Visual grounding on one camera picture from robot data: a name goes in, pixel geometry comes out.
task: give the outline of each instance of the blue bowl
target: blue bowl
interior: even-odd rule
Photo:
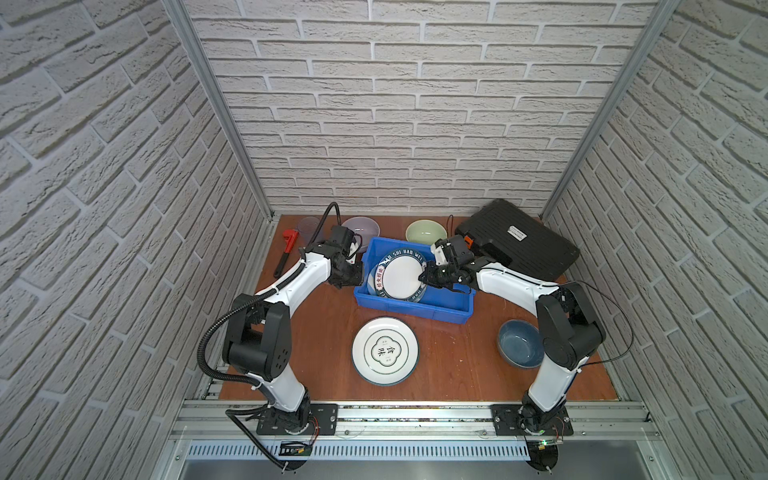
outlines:
[[[534,369],[544,361],[538,329],[524,320],[509,320],[498,330],[498,352],[512,366]]]

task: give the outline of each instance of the aluminum frame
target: aluminum frame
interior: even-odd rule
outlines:
[[[497,437],[490,406],[497,402],[333,402],[339,405],[337,439],[461,440],[524,439]],[[256,408],[262,401],[187,400],[170,431],[171,440],[242,439],[243,433],[224,415],[226,409]],[[569,402],[576,440],[661,440],[642,402]],[[295,439],[293,435],[263,435]],[[553,437],[542,436],[542,439]]]
[[[253,244],[251,260],[243,271],[243,276],[240,278],[240,283],[237,287],[238,292],[252,295],[256,290],[256,284],[259,281],[259,275],[261,274],[261,270],[264,267],[266,255],[270,251],[270,245],[272,244],[272,239],[274,238],[275,232],[277,231],[277,224],[279,221],[279,214],[275,215],[271,221],[269,218],[264,218],[262,220],[261,225],[258,227],[260,229],[259,234],[256,238],[256,242]],[[220,329],[218,332],[216,332],[213,339],[209,343],[209,352],[221,351],[224,345],[224,331],[224,329]],[[225,373],[227,371],[227,366],[224,365],[221,357],[216,354],[213,358],[216,359],[214,364],[216,365],[217,369],[219,369],[222,373]],[[197,384],[197,388],[195,389],[195,398],[206,399],[212,388],[214,390],[221,388],[221,382],[218,382],[218,387],[214,387],[213,384],[214,381],[211,378],[205,375],[201,376],[200,381]]]
[[[208,97],[216,117],[221,123],[221,130],[230,142],[237,163],[243,169],[245,179],[251,191],[253,191],[253,195],[256,197],[257,206],[266,218],[271,219],[274,215],[274,210],[272,210],[259,177],[253,169],[245,143],[240,136],[240,130],[235,125],[232,112],[229,105],[227,105],[227,101],[224,99],[224,94],[221,92],[214,69],[210,66],[208,57],[205,55],[203,43],[200,41],[200,37],[197,36],[197,32],[192,25],[192,19],[187,11],[187,7],[184,5],[184,0],[163,0],[163,5],[168,13],[170,23],[173,24],[176,32],[179,34],[181,45],[187,50],[190,63],[197,73],[197,78],[200,79],[200,84],[203,86],[203,90],[205,90],[205,95]]]
[[[558,184],[555,185],[552,194],[549,196],[547,203],[541,210],[539,217],[542,220],[547,220],[554,209],[558,205],[560,199],[565,195],[565,191],[568,189],[568,185],[576,176],[581,164],[584,163],[584,159],[592,150],[595,142],[597,142],[600,133],[605,129],[608,124],[608,120],[611,119],[616,107],[619,105],[624,95],[627,93],[630,85],[634,81],[635,76],[643,66],[645,59],[650,54],[656,45],[664,27],[667,26],[672,14],[677,10],[677,6],[680,4],[680,0],[659,0],[654,7],[654,10],[650,13],[648,23],[645,24],[645,28],[640,35],[640,38],[634,44],[632,52],[630,52],[627,61],[622,65],[621,70],[616,74],[616,80],[611,84],[608,89],[608,93],[600,103],[598,112],[592,118],[584,135],[581,136],[576,150],[574,150],[571,159],[566,165]]]

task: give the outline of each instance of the white brick wall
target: white brick wall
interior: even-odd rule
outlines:
[[[462,198],[505,197],[538,214],[557,178],[530,173],[563,170],[654,5],[185,1],[284,213],[332,199],[456,213],[482,204]],[[324,188],[296,188],[308,177]],[[475,178],[518,182],[457,183]]]
[[[768,475],[766,14],[683,0],[547,222],[630,314],[614,365],[684,478]]]
[[[148,478],[264,219],[160,1],[0,17],[0,478]]]

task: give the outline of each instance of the plate with chinese characters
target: plate with chinese characters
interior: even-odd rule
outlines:
[[[366,323],[355,336],[352,361],[360,376],[372,384],[396,385],[419,362],[419,344],[402,321],[381,316]]]
[[[427,260],[418,250],[398,248],[381,259],[368,275],[368,293],[418,302],[427,290],[426,283],[419,280]]]

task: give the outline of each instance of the cup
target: cup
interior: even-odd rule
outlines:
[[[296,224],[296,229],[299,231],[299,237],[301,238],[304,246],[310,242],[312,235],[315,233],[315,229],[318,225],[320,225],[320,220],[317,217],[304,217],[303,219],[299,220],[299,223]],[[317,234],[315,241],[322,242],[323,240],[325,240],[325,235],[321,230]]]

